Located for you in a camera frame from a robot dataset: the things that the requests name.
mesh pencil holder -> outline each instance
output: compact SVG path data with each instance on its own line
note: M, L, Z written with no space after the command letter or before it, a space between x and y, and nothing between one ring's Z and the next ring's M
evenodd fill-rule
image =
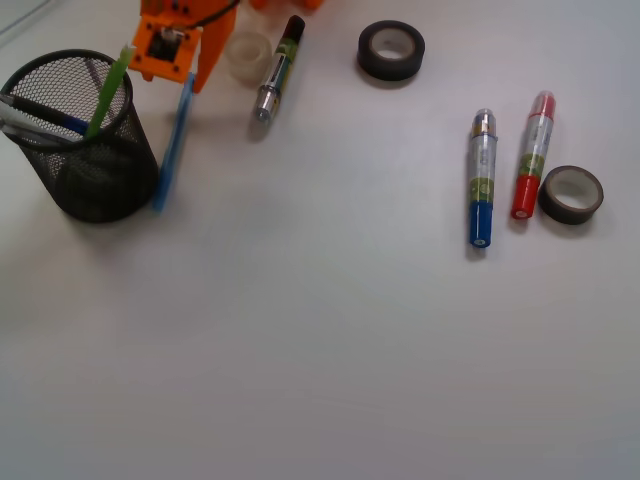
M89 50L53 52L18 70L0 92L89 122L113 62ZM58 206L78 220L104 223L125 218L142 207L156 187L158 166L132 92L125 74L93 138L85 140L73 130L33 115L28 116L45 130L77 141L54 146L7 136L20 147Z

black tape roll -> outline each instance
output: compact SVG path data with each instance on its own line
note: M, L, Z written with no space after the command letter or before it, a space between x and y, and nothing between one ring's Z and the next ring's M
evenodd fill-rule
M380 55L385 50L397 53L400 58ZM380 80L406 80L420 70L424 51L424 38L418 30L406 23L385 20L369 25L360 34L358 63Z
M559 196L573 197L583 205L576 208L563 203ZM604 201L604 191L598 179L580 167L558 167L547 175L538 204L555 221L565 225L587 222Z

marker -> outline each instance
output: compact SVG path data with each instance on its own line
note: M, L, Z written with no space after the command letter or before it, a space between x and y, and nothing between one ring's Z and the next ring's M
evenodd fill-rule
M553 132L555 111L556 99L551 92L541 92L533 102L527 123L524 152L520 157L516 194L511 207L511 216L515 219L522 220L533 216Z
M496 117L488 108L473 119L469 145L469 243L491 245L491 217L496 174Z
M34 102L27 98L16 97L14 95L0 94L0 102L9 105L16 110L22 110L29 115L38 117L54 125L64 127L72 132L84 135L89 128L89 122L80 120L79 118L72 117L66 113L56 110L55 108L42 105L41 103Z
M298 52L298 44L302 38L304 27L304 20L297 15L289 19L287 28L273 56L269 74L258 90L258 100L256 101L254 115L265 125L271 123L278 110L282 92L287 86L287 79Z

brown tape roll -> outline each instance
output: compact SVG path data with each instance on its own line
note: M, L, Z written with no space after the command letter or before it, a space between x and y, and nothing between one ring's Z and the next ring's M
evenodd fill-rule
M538 204L555 221L565 225L587 222L604 201L598 179L584 168L558 167L547 175Z

white table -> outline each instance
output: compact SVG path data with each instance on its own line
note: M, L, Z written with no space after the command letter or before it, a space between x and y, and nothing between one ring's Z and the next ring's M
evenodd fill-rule
M0 50L112 56L134 0L60 2ZM275 43L277 18L244 15ZM167 211L70 221L0 139L0 469L64 480L611 480L640 471L640 4L327 0L280 115L221 63ZM401 89L354 67L368 24L427 43ZM131 74L162 158L180 87ZM605 189L583 227L508 220L527 112L547 171ZM494 245L466 246L477 109L499 130Z

